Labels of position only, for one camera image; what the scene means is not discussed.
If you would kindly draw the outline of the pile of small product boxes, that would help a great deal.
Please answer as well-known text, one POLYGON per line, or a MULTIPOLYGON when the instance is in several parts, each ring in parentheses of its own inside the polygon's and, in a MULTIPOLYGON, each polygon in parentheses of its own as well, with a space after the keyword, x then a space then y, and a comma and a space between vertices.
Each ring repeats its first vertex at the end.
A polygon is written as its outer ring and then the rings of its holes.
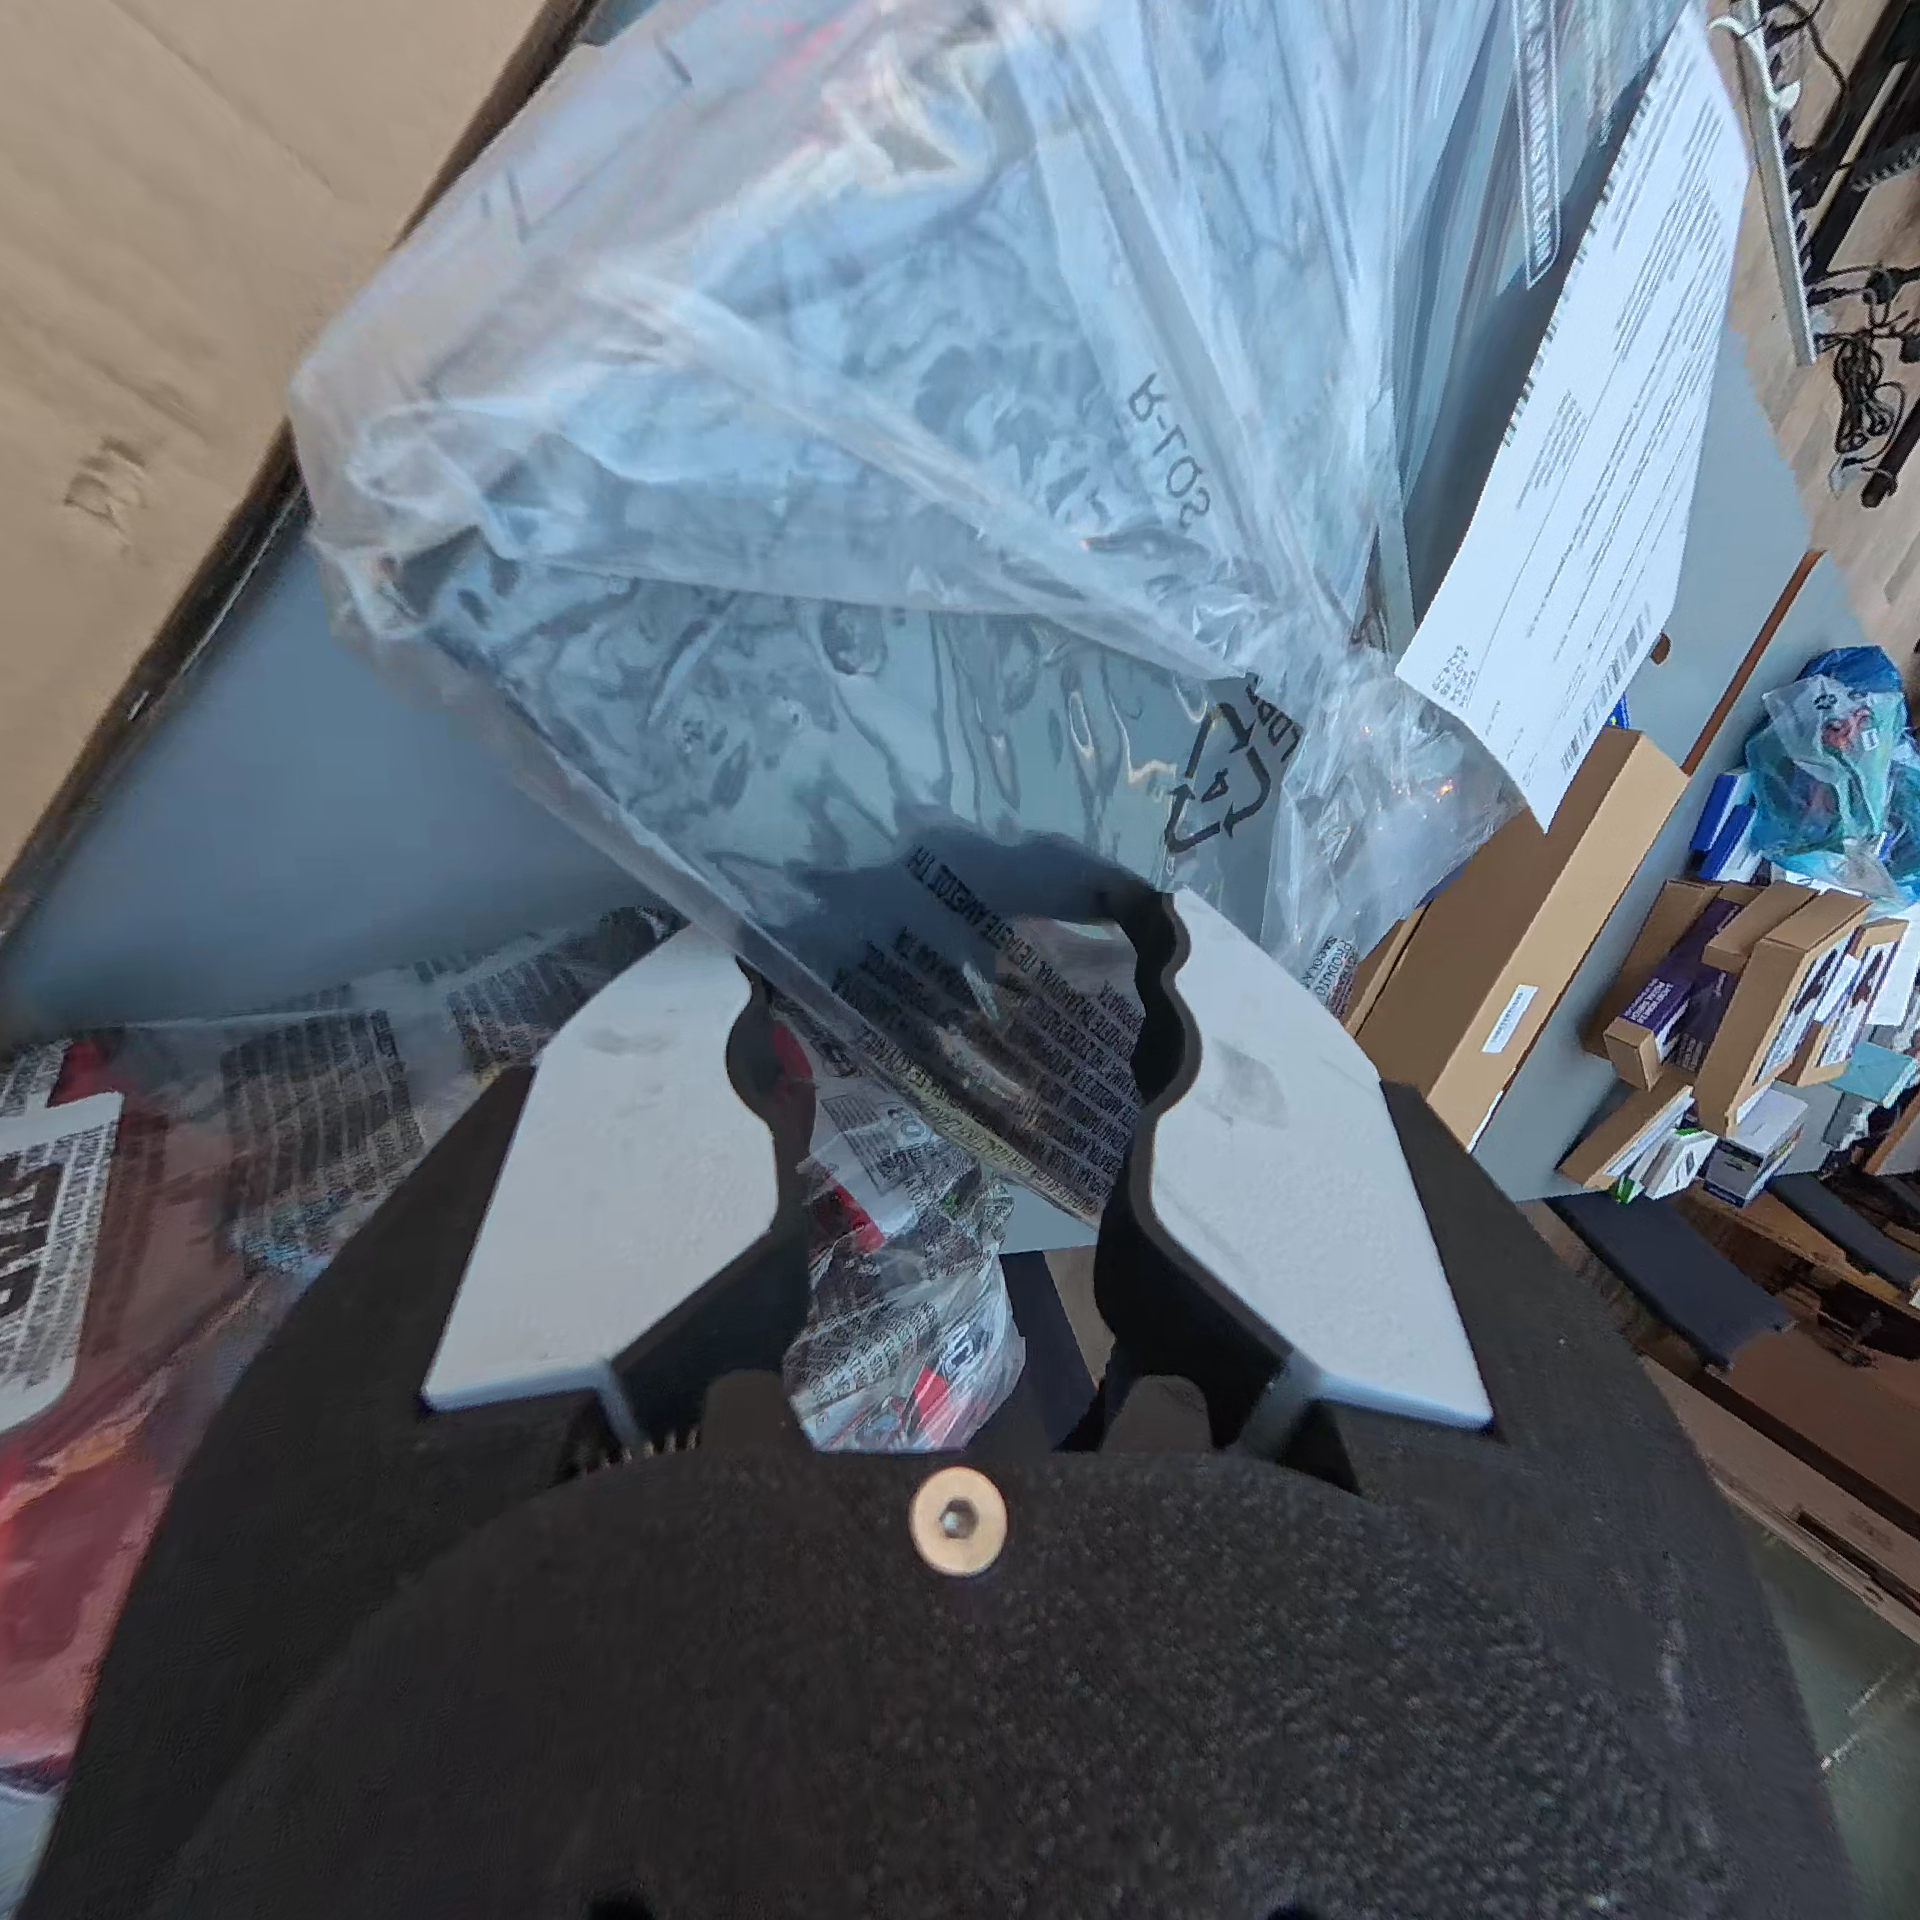
POLYGON ((1754 1205, 1804 1142, 1809 1094, 1893 1018, 1916 913, 1773 868, 1757 828, 1751 774, 1721 774, 1581 1034, 1621 1090, 1559 1161, 1567 1187, 1754 1205))

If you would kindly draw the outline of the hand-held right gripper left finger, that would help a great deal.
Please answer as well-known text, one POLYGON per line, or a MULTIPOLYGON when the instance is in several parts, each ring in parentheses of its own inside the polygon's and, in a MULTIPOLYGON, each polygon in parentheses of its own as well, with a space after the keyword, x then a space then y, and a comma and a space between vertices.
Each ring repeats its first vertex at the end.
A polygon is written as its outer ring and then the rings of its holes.
POLYGON ((769 991, 696 927, 549 1042, 440 1346, 437 1412, 587 1396, 623 1449, 805 1449, 812 1093, 769 991))

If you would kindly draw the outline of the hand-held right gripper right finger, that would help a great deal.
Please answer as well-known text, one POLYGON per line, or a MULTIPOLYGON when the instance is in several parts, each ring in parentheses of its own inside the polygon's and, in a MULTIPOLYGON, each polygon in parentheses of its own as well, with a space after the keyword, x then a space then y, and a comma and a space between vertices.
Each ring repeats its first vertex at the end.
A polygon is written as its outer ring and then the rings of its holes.
POLYGON ((1323 1405, 1490 1430, 1378 1069, 1199 894, 1146 897, 1123 927, 1143 1025, 1096 1244, 1099 1445, 1272 1460, 1323 1405))

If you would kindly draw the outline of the clear bag with grey item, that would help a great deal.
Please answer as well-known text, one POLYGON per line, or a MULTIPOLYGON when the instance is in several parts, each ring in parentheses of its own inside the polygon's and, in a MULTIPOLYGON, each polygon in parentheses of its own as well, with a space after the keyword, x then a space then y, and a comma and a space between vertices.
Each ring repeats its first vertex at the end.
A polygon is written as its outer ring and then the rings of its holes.
POLYGON ((655 5, 291 388, 339 631, 1092 1219, 1097 923, 1297 977, 1516 806, 1381 636, 1401 278, 1507 5, 655 5))

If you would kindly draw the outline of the black furniture frame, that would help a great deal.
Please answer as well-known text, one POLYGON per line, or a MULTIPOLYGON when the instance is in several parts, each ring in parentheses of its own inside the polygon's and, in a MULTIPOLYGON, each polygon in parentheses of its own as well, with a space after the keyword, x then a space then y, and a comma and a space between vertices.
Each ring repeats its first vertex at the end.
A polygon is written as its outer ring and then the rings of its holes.
POLYGON ((1785 179, 1797 262, 1807 286, 1843 268, 1872 191, 1916 174, 1919 5, 1880 5, 1850 63, 1834 60, 1818 27, 1819 5, 1776 5, 1770 22, 1799 42, 1809 75, 1829 85, 1825 116, 1809 135, 1787 135, 1785 179))

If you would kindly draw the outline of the black padded bench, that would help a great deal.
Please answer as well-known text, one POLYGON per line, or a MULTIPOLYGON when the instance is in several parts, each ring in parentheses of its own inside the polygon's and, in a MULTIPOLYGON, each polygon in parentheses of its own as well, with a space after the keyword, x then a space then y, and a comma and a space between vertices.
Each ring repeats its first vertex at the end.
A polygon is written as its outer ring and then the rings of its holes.
POLYGON ((1641 1308, 1713 1366, 1728 1370, 1754 1342, 1795 1326, 1793 1309, 1708 1241, 1673 1202, 1619 1202, 1601 1191, 1579 1191, 1554 1196, 1548 1210, 1641 1308))

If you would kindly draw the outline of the large dark flat box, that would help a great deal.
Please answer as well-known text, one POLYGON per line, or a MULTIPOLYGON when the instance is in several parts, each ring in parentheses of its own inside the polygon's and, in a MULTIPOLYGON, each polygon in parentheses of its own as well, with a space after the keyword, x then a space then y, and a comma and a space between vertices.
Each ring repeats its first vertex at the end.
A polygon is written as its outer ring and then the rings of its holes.
POLYGON ((1375 539, 1360 633, 1399 661, 1464 542, 1536 350, 1680 13, 1404 5, 1375 539))

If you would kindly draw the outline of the printed bag with white box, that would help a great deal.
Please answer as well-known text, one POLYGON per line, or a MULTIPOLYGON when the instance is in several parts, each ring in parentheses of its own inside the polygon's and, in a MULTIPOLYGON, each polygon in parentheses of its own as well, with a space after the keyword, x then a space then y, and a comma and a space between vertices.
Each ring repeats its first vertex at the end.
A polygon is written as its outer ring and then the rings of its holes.
POLYGON ((175 1482, 284 1314, 506 1069, 680 927, 628 905, 5 1059, 5 1791, 59 1791, 175 1482))

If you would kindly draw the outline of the long brown cardboard box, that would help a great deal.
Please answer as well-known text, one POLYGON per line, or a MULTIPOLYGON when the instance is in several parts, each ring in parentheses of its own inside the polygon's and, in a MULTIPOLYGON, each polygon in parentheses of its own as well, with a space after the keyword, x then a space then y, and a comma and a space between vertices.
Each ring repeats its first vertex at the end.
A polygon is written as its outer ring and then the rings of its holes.
POLYGON ((1647 733, 1605 727, 1553 828, 1513 819, 1394 926, 1345 1015, 1384 1082, 1475 1145, 1685 789, 1647 733))

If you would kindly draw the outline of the blue plastic bag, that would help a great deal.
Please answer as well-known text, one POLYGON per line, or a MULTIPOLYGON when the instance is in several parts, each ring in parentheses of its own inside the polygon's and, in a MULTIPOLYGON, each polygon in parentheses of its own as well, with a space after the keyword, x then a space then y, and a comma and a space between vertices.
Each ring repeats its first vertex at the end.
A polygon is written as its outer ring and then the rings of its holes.
POLYGON ((1880 646, 1809 661, 1745 743, 1754 845, 1776 875, 1888 907, 1919 902, 1919 749, 1880 646))

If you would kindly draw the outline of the white power strip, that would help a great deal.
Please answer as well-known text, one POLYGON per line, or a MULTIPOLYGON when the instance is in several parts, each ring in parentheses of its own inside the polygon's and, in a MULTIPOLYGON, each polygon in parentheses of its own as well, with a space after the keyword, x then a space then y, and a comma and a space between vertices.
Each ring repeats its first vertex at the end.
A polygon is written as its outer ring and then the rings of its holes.
POLYGON ((1745 116, 1768 257, 1778 283, 1784 334, 1799 367, 1818 364, 1809 307, 1809 223, 1795 187, 1793 122, 1804 93, 1804 58, 1787 53, 1785 5, 1732 3, 1714 20, 1735 46, 1738 101, 1745 116))

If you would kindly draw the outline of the blue-grey desk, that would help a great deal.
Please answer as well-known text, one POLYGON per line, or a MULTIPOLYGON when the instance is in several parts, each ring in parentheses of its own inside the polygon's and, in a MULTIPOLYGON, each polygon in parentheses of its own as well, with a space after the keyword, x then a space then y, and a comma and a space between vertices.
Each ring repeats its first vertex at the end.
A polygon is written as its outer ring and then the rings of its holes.
MULTIPOLYGON (((666 898, 543 801, 492 733, 339 631, 311 517, 304 485, 304 557, 258 571, 236 644, 29 922, 24 1028, 291 1002, 367 965, 587 913, 613 898, 593 878, 611 862, 666 898)), ((1516 806, 1477 851, 1532 815, 1501 779, 1516 806)), ((1353 957, 1301 979, 1323 988, 1353 957)))

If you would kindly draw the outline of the large flat cardboard sheet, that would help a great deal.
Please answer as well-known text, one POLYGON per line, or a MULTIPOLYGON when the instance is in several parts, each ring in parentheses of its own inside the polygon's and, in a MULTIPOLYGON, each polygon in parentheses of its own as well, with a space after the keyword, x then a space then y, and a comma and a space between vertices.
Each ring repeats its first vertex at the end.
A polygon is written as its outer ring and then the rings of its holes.
POLYGON ((585 5, 2 5, 5 902, 291 481, 285 383, 585 5))

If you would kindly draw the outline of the white printed paper sheet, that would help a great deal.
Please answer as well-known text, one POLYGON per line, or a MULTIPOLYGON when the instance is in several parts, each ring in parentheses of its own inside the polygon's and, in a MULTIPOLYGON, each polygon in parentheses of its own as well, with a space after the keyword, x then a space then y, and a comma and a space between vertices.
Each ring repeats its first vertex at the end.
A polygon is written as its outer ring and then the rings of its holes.
POLYGON ((1703 6, 1682 5, 1399 662, 1539 828, 1673 607, 1747 170, 1703 6))

